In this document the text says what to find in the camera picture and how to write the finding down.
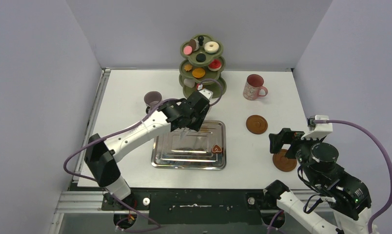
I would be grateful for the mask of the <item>brown wooden coaster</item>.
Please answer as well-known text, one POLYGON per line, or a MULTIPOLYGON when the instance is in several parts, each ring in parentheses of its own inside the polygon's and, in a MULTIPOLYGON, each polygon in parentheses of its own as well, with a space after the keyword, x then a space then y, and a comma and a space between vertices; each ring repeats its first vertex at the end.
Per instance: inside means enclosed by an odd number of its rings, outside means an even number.
POLYGON ((246 120, 246 128, 249 132, 260 135, 267 131, 268 123, 266 119, 259 115, 249 116, 246 120))
POLYGON ((296 159, 286 157, 288 150, 281 149, 278 153, 273 154, 272 160, 274 166, 283 172, 291 172, 297 167, 296 159))

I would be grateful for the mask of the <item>white swiss roll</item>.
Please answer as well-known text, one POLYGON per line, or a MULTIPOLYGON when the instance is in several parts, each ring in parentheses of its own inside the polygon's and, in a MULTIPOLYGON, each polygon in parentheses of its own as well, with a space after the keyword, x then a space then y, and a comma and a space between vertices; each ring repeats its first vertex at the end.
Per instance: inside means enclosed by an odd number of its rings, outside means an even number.
POLYGON ((192 79, 188 79, 188 78, 185 78, 185 79, 184 79, 183 84, 184 84, 186 87, 189 87, 189 88, 194 88, 195 85, 196 85, 196 83, 195 83, 192 79))

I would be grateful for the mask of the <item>orange round cake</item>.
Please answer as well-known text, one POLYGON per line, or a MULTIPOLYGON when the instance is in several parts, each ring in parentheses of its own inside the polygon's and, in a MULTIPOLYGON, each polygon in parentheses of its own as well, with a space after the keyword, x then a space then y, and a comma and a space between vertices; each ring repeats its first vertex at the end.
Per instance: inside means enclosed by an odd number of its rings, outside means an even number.
POLYGON ((192 71, 192 76, 196 79, 200 79, 202 77, 204 77, 206 74, 206 71, 203 68, 195 68, 192 71))

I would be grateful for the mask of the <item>brown heart cookie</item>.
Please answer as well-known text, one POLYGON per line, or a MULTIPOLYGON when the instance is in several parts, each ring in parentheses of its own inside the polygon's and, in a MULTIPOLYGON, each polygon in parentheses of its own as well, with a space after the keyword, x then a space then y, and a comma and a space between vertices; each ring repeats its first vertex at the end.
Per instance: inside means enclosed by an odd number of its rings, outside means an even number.
POLYGON ((215 145, 212 147, 211 152, 212 152, 213 154, 220 154, 220 153, 223 152, 223 149, 222 149, 219 145, 215 144, 215 145))

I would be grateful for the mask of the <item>grey purple mug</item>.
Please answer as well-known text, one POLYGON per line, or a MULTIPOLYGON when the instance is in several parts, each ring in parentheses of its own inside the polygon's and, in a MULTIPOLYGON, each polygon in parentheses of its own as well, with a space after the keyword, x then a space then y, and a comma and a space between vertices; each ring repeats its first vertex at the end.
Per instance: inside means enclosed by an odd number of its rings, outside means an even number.
POLYGON ((145 104, 149 108, 154 108, 162 102, 162 95, 158 91, 150 91, 143 98, 145 104))

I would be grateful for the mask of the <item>red frosted donut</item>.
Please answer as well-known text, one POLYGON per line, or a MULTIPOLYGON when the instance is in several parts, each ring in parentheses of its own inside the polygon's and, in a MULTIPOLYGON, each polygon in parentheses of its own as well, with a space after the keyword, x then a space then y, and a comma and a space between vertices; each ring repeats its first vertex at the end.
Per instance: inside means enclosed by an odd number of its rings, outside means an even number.
POLYGON ((222 68, 222 62, 219 59, 214 59, 209 65, 208 69, 212 72, 216 72, 222 68))

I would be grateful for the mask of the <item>black sandwich cookie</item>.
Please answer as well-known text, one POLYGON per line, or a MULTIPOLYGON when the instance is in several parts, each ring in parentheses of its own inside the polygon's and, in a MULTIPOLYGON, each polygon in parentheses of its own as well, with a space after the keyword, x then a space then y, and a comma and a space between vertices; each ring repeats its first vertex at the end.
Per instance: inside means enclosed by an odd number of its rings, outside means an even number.
POLYGON ((204 62, 206 60, 206 55, 204 53, 199 53, 196 56, 197 62, 204 62))

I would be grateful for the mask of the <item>pink floral mug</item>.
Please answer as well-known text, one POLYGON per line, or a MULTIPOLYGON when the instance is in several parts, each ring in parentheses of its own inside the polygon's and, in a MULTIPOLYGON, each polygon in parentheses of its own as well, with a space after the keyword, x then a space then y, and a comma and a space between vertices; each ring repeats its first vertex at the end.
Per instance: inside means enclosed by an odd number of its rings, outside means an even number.
POLYGON ((264 79, 258 74, 251 74, 247 77, 243 90, 243 96, 247 100, 256 100, 259 97, 265 97, 268 94, 268 89, 263 86, 264 79))

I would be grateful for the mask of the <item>pink macaron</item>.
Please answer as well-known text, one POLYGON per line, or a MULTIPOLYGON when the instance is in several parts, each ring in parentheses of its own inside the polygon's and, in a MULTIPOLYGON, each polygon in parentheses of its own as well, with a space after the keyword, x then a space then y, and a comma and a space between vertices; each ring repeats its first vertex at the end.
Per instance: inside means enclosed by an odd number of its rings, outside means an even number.
POLYGON ((183 48, 184 55, 190 55, 192 52, 193 52, 193 48, 189 45, 187 45, 183 48))

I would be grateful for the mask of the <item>white ring donut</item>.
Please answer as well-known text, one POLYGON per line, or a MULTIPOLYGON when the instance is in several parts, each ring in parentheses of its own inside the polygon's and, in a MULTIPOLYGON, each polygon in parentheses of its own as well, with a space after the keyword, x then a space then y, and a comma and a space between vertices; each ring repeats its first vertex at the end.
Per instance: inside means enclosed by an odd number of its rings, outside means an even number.
POLYGON ((219 51, 220 45, 216 41, 209 41, 204 44, 204 51, 207 54, 215 54, 219 51))

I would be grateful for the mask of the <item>chocolate white half cake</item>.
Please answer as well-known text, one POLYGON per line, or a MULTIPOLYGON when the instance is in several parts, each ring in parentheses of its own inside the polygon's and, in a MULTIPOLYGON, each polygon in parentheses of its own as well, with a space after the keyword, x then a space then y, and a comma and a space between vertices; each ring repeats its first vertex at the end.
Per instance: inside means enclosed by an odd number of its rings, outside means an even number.
POLYGON ((190 39, 188 45, 192 48, 193 52, 199 49, 199 43, 196 39, 190 39))

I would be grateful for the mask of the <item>metal serving tongs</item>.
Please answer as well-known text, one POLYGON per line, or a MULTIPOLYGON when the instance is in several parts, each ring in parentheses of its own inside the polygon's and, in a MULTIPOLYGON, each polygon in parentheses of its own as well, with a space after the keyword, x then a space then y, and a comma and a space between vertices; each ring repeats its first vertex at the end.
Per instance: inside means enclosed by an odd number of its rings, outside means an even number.
POLYGON ((182 131, 180 132, 180 140, 183 140, 189 133, 191 132, 190 128, 183 128, 182 131))

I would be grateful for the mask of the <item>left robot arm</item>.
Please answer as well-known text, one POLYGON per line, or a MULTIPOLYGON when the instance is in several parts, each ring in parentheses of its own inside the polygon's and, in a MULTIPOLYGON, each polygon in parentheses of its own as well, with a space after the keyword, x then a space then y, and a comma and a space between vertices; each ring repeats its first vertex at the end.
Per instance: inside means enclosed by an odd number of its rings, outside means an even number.
POLYGON ((134 202, 117 163, 132 150, 160 135, 181 128, 198 131, 210 109, 212 96, 211 91, 202 89, 188 98, 165 100, 150 110, 142 121, 109 136, 94 134, 89 138, 84 161, 99 187, 115 197, 116 205, 128 209, 134 202))

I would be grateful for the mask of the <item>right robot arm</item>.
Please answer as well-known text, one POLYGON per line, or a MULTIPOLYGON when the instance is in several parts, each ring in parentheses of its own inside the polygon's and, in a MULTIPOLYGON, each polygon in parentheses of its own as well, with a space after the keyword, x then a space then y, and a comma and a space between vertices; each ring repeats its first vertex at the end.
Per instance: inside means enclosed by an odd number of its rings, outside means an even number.
POLYGON ((305 133, 283 128, 269 134, 270 153, 287 144, 288 159, 298 162, 299 179, 319 197, 313 206, 303 203, 287 185, 275 180, 264 189, 263 201, 280 208, 313 234, 376 234, 369 223, 371 197, 368 187, 337 164, 338 150, 324 139, 332 128, 314 128, 305 133))

